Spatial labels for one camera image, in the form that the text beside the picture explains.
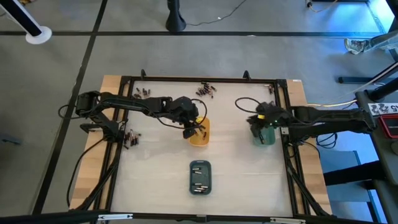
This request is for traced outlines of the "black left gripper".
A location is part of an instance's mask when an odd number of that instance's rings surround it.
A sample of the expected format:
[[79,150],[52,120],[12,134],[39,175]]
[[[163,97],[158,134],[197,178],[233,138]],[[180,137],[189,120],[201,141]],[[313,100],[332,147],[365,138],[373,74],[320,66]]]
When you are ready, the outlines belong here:
[[[198,113],[198,108],[194,102],[186,97],[181,96],[170,103],[170,119],[181,124],[192,124],[195,122]],[[189,139],[190,137],[197,134],[195,130],[199,132],[204,132],[205,127],[201,124],[197,124],[192,128],[183,129],[183,138]]]

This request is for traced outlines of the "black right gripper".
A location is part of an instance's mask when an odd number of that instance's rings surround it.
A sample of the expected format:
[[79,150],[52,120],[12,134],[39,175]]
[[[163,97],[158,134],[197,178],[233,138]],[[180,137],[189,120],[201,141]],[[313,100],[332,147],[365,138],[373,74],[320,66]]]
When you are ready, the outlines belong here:
[[[268,129],[261,129],[260,131],[260,128],[272,126],[279,119],[281,111],[282,108],[275,104],[262,102],[256,107],[255,115],[248,118],[252,135],[254,138],[259,138],[261,144],[267,144]],[[258,119],[258,114],[263,114],[265,119]]]

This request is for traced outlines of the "yellow plastic bin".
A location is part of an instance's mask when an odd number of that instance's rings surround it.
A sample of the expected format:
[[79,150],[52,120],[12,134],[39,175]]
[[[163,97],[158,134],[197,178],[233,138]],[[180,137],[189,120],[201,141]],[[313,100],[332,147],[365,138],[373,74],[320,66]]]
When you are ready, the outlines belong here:
[[196,119],[196,122],[200,123],[206,128],[204,131],[207,132],[206,139],[202,140],[204,132],[199,132],[199,130],[196,129],[195,131],[197,132],[197,134],[189,138],[189,143],[192,146],[205,147],[210,141],[210,120],[208,118],[198,117]]

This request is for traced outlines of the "mint green plastic bin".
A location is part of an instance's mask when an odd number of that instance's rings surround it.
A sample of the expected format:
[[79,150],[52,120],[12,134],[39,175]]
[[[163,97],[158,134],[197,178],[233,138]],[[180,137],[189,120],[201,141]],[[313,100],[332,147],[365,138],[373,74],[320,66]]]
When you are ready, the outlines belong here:
[[255,146],[258,147],[267,147],[275,144],[275,131],[274,128],[263,128],[268,129],[268,137],[267,137],[267,144],[263,145],[260,143],[259,138],[253,138],[253,143]]

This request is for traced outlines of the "dark teal plastic bin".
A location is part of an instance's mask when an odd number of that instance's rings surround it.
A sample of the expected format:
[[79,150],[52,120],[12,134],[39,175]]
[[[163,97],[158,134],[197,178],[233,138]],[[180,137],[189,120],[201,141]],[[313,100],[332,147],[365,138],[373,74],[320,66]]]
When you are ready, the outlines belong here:
[[[197,167],[201,168],[201,170],[198,171],[202,172],[202,174],[194,173],[194,170],[192,169]],[[190,171],[189,192],[192,195],[210,194],[212,190],[212,169],[210,162],[204,160],[191,161],[189,165],[189,171]],[[195,190],[200,186],[200,185],[194,185],[194,183],[201,183],[204,186],[208,186],[208,188],[203,190],[203,192],[194,192],[193,190]]]

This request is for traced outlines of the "black desk crossbar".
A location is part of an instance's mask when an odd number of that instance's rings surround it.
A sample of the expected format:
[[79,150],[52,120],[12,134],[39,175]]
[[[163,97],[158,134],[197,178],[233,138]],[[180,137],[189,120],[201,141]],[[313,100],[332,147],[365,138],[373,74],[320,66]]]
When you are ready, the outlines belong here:
[[386,174],[380,161],[334,170],[323,174],[326,185],[346,184],[364,180],[384,180]]

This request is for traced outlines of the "black floor bar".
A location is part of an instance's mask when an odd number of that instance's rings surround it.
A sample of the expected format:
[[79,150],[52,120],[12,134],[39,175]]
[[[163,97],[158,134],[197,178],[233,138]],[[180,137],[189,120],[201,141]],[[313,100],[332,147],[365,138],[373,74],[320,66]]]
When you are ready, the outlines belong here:
[[365,84],[380,83],[398,72],[398,62],[394,62],[380,73],[371,78],[366,77],[338,77],[337,82],[340,84]]

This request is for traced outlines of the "black floor stand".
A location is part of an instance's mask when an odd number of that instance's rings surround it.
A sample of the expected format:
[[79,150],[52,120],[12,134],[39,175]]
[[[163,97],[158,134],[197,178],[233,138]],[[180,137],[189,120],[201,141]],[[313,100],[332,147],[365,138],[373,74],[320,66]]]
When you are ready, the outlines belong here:
[[169,32],[181,32],[186,28],[186,22],[180,13],[180,0],[167,0],[169,15],[165,27]]

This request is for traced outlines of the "white printed label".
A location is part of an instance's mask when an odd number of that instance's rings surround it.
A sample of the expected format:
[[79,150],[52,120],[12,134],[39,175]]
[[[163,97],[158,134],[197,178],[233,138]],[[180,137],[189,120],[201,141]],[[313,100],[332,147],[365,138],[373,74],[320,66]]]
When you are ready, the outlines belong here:
[[398,113],[398,103],[368,103],[368,107],[373,116]]

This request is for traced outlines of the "grey desk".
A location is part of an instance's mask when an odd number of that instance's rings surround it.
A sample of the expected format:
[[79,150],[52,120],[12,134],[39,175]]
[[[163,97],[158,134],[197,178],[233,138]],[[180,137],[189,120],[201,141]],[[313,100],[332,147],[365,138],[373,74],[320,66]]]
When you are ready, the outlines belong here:
[[[361,91],[356,93],[356,98],[358,106],[369,113],[368,103],[398,103],[398,93],[394,93],[382,101],[372,101],[368,98],[368,91]],[[381,116],[371,114],[371,117],[377,125],[377,128],[371,133],[371,140],[386,174],[384,180],[374,180],[373,185],[388,224],[398,224],[398,139],[386,137],[379,122]]]

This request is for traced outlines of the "person's shoe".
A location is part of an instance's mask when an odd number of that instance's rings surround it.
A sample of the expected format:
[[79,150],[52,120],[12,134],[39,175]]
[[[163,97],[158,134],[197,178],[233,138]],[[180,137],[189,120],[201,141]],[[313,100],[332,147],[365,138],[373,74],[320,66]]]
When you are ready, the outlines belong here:
[[368,43],[367,40],[344,39],[345,49],[353,55],[364,52]]

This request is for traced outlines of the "black tube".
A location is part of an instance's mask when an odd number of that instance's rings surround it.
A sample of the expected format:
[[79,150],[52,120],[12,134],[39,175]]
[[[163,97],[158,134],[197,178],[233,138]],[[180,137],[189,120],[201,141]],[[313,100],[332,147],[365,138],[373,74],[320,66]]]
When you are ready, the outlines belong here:
[[396,87],[388,87],[388,86],[380,86],[379,88],[369,91],[368,98],[372,101],[382,101],[387,95],[398,91],[398,86]]

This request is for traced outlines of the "person's leg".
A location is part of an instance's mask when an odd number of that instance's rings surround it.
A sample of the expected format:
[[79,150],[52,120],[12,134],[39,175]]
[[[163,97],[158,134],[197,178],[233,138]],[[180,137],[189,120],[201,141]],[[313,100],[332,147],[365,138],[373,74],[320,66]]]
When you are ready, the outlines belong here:
[[364,51],[373,49],[393,49],[398,47],[398,30],[373,37],[365,41]]

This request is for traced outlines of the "grey floor object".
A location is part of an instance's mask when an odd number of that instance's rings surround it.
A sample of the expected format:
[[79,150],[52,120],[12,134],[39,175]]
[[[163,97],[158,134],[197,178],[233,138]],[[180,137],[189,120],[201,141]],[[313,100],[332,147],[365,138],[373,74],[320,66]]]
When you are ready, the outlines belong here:
[[13,136],[4,134],[4,133],[0,133],[0,141],[1,142],[9,142],[15,145],[21,145],[22,141],[18,138],[15,138]]

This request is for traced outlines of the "black pole with white base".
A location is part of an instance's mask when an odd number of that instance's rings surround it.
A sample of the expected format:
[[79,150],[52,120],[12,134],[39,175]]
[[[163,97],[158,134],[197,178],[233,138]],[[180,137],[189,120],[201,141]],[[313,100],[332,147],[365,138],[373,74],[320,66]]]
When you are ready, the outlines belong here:
[[39,45],[52,37],[49,27],[41,26],[18,0],[0,0],[0,7],[25,31],[28,43]]

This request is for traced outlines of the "black aluminium table frame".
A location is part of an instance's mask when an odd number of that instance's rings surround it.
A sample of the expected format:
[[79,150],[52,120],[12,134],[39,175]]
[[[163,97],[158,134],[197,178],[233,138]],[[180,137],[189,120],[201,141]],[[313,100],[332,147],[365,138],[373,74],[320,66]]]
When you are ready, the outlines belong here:
[[[217,89],[203,95],[201,82]],[[274,94],[269,93],[269,85]],[[208,222],[270,222],[270,217],[295,218],[324,224],[331,217],[323,171],[311,143],[292,147],[289,135],[275,129],[275,144],[258,147],[246,122],[259,101],[288,109],[305,106],[300,80],[203,77],[141,77],[107,75],[101,92],[133,97],[136,88],[151,96],[186,96],[195,100],[200,115],[210,120],[210,141],[192,146],[177,124],[157,121],[137,111],[106,109],[108,119],[126,121],[126,130],[141,134],[137,146],[107,142],[101,131],[88,136],[91,152],[84,158],[72,197],[72,208],[103,208],[106,214],[132,213],[133,219]],[[211,164],[212,190],[189,192],[189,165]]]

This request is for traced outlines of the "silver frame plate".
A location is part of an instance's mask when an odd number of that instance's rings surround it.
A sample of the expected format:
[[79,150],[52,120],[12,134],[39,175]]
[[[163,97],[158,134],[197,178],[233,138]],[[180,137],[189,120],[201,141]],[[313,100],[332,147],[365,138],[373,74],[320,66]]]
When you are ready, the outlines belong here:
[[98,215],[98,221],[108,221],[108,220],[128,220],[133,219],[134,215],[132,213],[115,213],[115,214],[102,214]]
[[278,224],[307,224],[305,220],[281,217],[270,217],[270,222]]

